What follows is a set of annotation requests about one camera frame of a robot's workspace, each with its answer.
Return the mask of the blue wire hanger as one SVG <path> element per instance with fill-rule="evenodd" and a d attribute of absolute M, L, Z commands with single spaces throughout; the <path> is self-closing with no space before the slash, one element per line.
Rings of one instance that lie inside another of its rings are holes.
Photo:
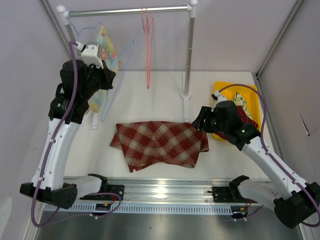
<path fill-rule="evenodd" d="M 108 115 L 110 114 L 111 108 L 113 106 L 113 103 L 115 101 L 115 98 L 118 94 L 118 91 L 120 89 L 120 86 L 123 82 L 126 70 L 128 68 L 128 65 L 131 62 L 131 58 L 132 58 L 132 54 L 135 48 L 135 40 L 131 39 L 129 44 L 122 50 L 122 52 L 120 53 L 120 55 L 123 57 L 125 53 L 126 54 L 126 59 L 124 62 L 124 66 L 120 67 L 120 76 L 116 78 L 115 83 L 116 83 L 116 87 L 115 90 L 112 91 L 112 95 L 110 94 L 110 92 L 108 91 L 106 93 L 105 96 L 105 102 L 103 105 L 103 109 L 102 112 L 100 114 L 100 121 L 103 123 L 106 121 L 106 119 L 108 118 Z"/>
<path fill-rule="evenodd" d="M 88 17 L 71 17 L 73 10 L 68 10 L 67 19 L 75 35 L 75 40 L 82 44 L 95 42 L 102 23 L 91 21 Z"/>

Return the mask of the floral pastel skirt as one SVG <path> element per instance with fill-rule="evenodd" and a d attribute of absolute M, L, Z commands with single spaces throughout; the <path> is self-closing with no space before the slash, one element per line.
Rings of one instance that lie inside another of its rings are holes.
<path fill-rule="evenodd" d="M 99 33 L 97 34 L 95 40 L 99 45 L 102 46 L 102 53 L 99 55 L 99 57 L 104 60 L 109 70 L 117 73 L 122 63 L 119 59 L 118 52 L 108 34 L 108 31 L 103 25 L 100 27 Z M 106 94 L 107 90 L 100 89 L 89 99 L 89 108 L 94 113 L 98 113 L 100 111 Z"/>

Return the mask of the red plaid cloth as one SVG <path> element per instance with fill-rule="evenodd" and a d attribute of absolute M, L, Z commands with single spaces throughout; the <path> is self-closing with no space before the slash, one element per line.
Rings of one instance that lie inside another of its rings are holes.
<path fill-rule="evenodd" d="M 122 151 L 131 173 L 157 163 L 192 169 L 210 150 L 205 132 L 172 121 L 117 123 L 110 146 Z"/>

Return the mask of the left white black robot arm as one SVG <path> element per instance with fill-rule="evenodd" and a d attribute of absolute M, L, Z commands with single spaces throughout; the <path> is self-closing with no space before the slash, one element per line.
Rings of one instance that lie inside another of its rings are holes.
<path fill-rule="evenodd" d="M 50 103 L 48 133 L 37 170 L 30 182 L 23 183 L 22 195 L 69 209 L 77 198 L 92 194 L 97 200 L 108 196 L 106 178 L 89 174 L 83 180 L 64 181 L 67 158 L 74 137 L 89 109 L 89 99 L 98 90 L 110 90 L 116 76 L 105 62 L 101 66 L 76 60 L 66 61 L 60 70 L 61 83 Z"/>

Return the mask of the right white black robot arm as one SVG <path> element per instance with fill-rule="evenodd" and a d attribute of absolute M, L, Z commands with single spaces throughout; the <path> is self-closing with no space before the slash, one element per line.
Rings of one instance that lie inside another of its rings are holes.
<path fill-rule="evenodd" d="M 206 133 L 222 133 L 227 141 L 251 158 L 273 182 L 271 189 L 245 178 L 228 189 L 234 202 L 251 199 L 272 210 L 288 228 L 293 229 L 313 214 L 320 212 L 320 186 L 308 183 L 263 140 L 263 134 L 252 123 L 242 122 L 236 105 L 231 100 L 218 102 L 215 107 L 202 106 L 192 125 Z"/>

